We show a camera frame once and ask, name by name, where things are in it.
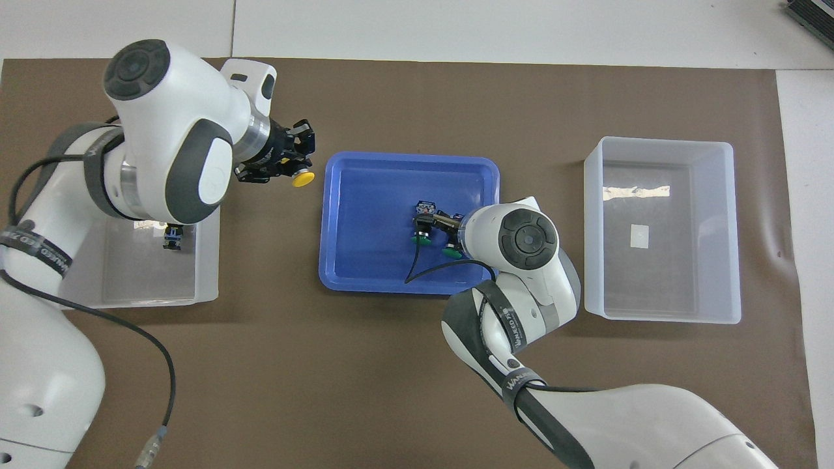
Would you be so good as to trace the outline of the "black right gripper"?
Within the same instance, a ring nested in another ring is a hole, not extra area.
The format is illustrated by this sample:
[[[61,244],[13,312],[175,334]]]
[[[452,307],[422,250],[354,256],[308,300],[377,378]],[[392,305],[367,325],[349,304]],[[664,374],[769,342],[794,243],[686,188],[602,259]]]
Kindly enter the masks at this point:
[[[455,220],[455,223],[447,223],[444,221],[446,219]],[[464,214],[461,213],[455,213],[453,216],[443,210],[436,210],[434,213],[433,226],[447,235],[446,248],[462,248],[461,240],[459,239],[459,229],[461,228],[463,219]]]

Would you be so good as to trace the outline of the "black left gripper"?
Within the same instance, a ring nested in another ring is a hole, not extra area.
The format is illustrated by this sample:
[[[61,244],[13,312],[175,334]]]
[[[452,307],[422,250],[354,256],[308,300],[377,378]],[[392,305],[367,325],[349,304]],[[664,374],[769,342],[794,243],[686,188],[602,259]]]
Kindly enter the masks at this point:
[[[315,152],[315,130],[308,120],[289,129],[289,157],[284,154],[287,136],[274,120],[253,120],[233,145],[233,175],[241,183],[265,184],[274,177],[296,178],[303,173],[303,160]]]

